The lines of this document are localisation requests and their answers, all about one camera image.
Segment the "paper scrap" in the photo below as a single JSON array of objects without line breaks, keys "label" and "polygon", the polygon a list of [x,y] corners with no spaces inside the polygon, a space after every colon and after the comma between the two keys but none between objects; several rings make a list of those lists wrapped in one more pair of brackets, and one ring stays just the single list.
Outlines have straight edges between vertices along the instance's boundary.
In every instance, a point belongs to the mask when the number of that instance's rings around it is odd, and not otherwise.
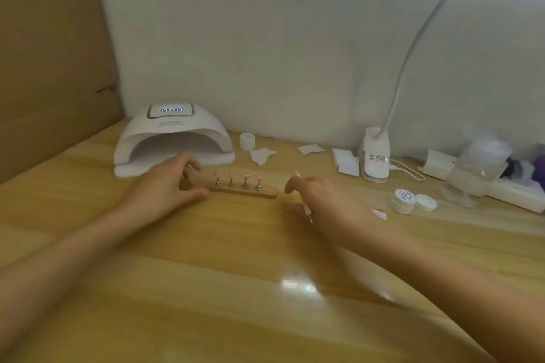
[{"label": "paper scrap", "polygon": [[378,211],[376,209],[371,210],[376,216],[382,218],[383,220],[386,219],[386,213],[383,213],[382,211]]},{"label": "paper scrap", "polygon": [[360,176],[360,164],[353,161],[351,164],[341,164],[339,165],[339,172],[341,174],[353,175],[354,177]]},{"label": "paper scrap", "polygon": [[313,143],[312,145],[303,145],[301,147],[297,148],[303,155],[310,154],[311,152],[323,152],[325,151],[324,148],[319,146],[316,143]]},{"label": "paper scrap", "polygon": [[269,157],[274,154],[276,154],[276,151],[273,151],[269,148],[261,148],[257,151],[250,151],[252,160],[256,162],[257,165],[265,165],[265,162],[267,162]]},{"label": "paper scrap", "polygon": [[358,164],[360,162],[358,157],[352,155],[350,149],[331,148],[331,152],[333,153],[333,162],[335,163],[335,166],[352,165],[354,158],[358,160]]}]

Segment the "wooden desk surface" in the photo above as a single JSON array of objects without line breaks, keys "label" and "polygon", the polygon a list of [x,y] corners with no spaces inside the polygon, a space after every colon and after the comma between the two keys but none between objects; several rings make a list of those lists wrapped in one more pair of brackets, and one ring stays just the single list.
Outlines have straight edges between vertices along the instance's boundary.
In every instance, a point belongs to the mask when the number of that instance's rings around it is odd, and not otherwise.
[{"label": "wooden desk surface", "polygon": [[[131,180],[113,174],[125,122],[0,185],[0,265],[84,225]],[[238,147],[238,137],[233,134]],[[393,172],[386,184],[335,172],[329,151],[258,138],[278,153],[258,167],[236,152],[229,170],[283,187],[294,169],[334,178],[364,198],[404,187],[434,213],[388,212],[425,243],[545,297],[543,216],[487,198],[475,210],[443,201],[440,181]],[[426,301],[415,311],[359,286],[335,251],[277,200],[214,193],[102,259],[9,354],[8,362],[487,361]]]}]

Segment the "hand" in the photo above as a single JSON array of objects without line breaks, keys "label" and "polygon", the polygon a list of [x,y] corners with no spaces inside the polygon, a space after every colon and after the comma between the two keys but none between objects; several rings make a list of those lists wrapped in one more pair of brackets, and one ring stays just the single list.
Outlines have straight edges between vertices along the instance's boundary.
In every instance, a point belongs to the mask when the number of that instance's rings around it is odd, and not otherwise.
[{"label": "hand", "polygon": [[[368,203],[331,180],[292,177],[284,191],[291,194],[294,190],[312,211],[312,225],[332,243],[359,255],[370,257],[383,250],[397,250],[411,240],[392,225],[392,220],[385,221],[371,211],[383,208],[380,203]],[[291,204],[289,210],[306,217],[301,204]]]},{"label": "hand", "polygon": [[206,188],[180,189],[182,177],[189,185],[194,184],[193,168],[200,171],[202,166],[188,154],[168,158],[151,167],[132,184],[114,210],[121,210],[139,225],[146,226],[182,205],[206,199],[209,195]]}]

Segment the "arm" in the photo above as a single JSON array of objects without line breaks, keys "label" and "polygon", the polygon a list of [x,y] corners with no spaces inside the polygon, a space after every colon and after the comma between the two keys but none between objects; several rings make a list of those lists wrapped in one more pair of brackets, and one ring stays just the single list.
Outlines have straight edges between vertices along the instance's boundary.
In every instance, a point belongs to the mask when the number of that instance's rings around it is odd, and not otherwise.
[{"label": "arm", "polygon": [[[545,361],[545,303],[436,254],[402,229],[378,219],[349,190],[328,180],[293,177],[312,211],[313,225],[332,243],[397,275],[426,296],[502,363]],[[303,207],[290,210],[304,216]]]},{"label": "arm", "polygon": [[175,208],[208,196],[205,189],[180,191],[193,182],[190,155],[152,167],[109,212],[0,272],[0,356],[105,251]]}]

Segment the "white wall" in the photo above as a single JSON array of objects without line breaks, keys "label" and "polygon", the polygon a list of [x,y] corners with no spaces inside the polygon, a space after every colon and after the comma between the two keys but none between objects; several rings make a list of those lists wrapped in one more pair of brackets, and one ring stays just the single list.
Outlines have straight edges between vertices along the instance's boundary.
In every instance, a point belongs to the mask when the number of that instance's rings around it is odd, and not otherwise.
[{"label": "white wall", "polygon": [[[356,147],[382,122],[437,0],[103,0],[129,116],[181,99],[233,131]],[[475,130],[543,139],[545,0],[451,0],[413,57],[392,151],[455,152]]]}]

